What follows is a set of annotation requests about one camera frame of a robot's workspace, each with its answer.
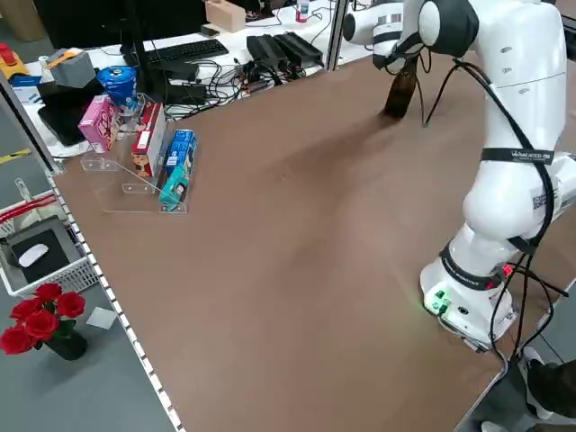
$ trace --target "red rose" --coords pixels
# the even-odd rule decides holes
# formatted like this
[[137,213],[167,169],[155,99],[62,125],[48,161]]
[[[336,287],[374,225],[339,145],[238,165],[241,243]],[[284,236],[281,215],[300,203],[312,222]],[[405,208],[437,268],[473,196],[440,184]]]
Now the red rose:
[[58,297],[56,313],[69,318],[75,318],[84,312],[86,300],[75,292],[67,292]]
[[56,300],[62,294],[62,287],[57,283],[45,283],[36,289],[36,297],[44,302]]
[[0,336],[0,348],[9,355],[25,353],[35,343],[36,340],[26,332],[23,326],[7,328]]
[[31,313],[24,323],[28,334],[40,340],[50,340],[52,332],[60,325],[58,319],[45,309]]
[[10,318],[14,318],[15,320],[23,320],[31,313],[40,310],[41,307],[42,307],[42,300],[40,299],[30,299],[21,301],[12,308]]

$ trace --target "mouse pad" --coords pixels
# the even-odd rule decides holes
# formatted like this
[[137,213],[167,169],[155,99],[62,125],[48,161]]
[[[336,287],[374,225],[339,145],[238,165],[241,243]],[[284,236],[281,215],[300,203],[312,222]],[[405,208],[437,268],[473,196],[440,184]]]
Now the mouse pad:
[[70,264],[62,246],[58,242],[56,234],[54,234],[54,231],[51,229],[47,229],[40,234],[10,245],[10,247],[16,256],[17,261],[24,252],[39,243],[48,246],[48,252],[30,267],[22,268],[22,272],[24,273],[24,277],[28,284],[36,282],[42,277]]

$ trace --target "pink box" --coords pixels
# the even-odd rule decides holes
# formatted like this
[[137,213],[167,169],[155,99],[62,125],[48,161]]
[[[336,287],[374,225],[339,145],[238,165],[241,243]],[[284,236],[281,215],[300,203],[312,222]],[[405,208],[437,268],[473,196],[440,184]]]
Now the pink box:
[[120,130],[120,115],[108,94],[94,97],[78,128],[97,153],[112,148]]

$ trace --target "clear plastic shelf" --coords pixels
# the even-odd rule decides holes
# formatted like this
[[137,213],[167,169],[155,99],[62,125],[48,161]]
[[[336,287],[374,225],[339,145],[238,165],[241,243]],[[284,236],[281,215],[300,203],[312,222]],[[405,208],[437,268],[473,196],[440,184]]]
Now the clear plastic shelf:
[[131,149],[137,138],[138,122],[127,125],[110,151],[97,153],[92,148],[80,160],[88,186],[104,212],[164,212],[187,213],[186,196],[189,184],[180,199],[162,194],[166,182],[164,161],[175,132],[172,122],[166,124],[154,176],[140,176],[132,161]]

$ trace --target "rose bouquet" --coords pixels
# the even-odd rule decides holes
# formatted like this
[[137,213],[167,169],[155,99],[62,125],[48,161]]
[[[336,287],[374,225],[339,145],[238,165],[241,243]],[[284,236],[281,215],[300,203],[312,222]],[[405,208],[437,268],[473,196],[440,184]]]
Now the rose bouquet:
[[16,355],[33,347],[40,349],[45,344],[64,358],[74,357],[68,360],[79,358],[86,351],[86,340],[74,331],[76,320],[73,318],[84,312],[85,305],[86,300],[81,295],[76,292],[63,294],[57,283],[39,286],[34,298],[13,307],[10,318],[16,323],[0,337],[0,348],[8,355]]

